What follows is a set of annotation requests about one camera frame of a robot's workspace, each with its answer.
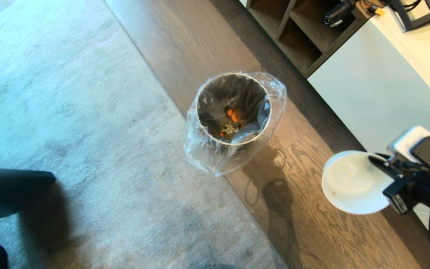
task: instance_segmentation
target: wooden floor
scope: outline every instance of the wooden floor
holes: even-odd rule
[[[414,215],[353,216],[328,203],[324,163],[363,148],[238,0],[106,2],[183,114],[222,72],[266,71],[286,84],[273,138],[227,179],[290,268],[430,268],[427,230]]]

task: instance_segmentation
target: black chair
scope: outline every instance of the black chair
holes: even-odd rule
[[[55,180],[51,172],[0,169],[0,218],[24,209]],[[7,269],[7,253],[1,246],[0,269]]]

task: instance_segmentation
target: area rug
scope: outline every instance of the area rug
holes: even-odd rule
[[[285,268],[228,182],[186,163],[185,137],[103,0],[0,14],[0,168],[57,177],[0,219],[10,268]]]

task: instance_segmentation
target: trash can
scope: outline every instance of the trash can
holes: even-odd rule
[[[241,167],[271,137],[285,106],[285,85],[267,73],[209,79],[187,112],[187,159],[214,176]]]

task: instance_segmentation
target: orange food scrap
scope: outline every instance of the orange food scrap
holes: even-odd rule
[[[239,118],[237,117],[237,114],[235,114],[235,113],[232,113],[232,121],[234,122],[234,123],[238,123],[239,122]]]

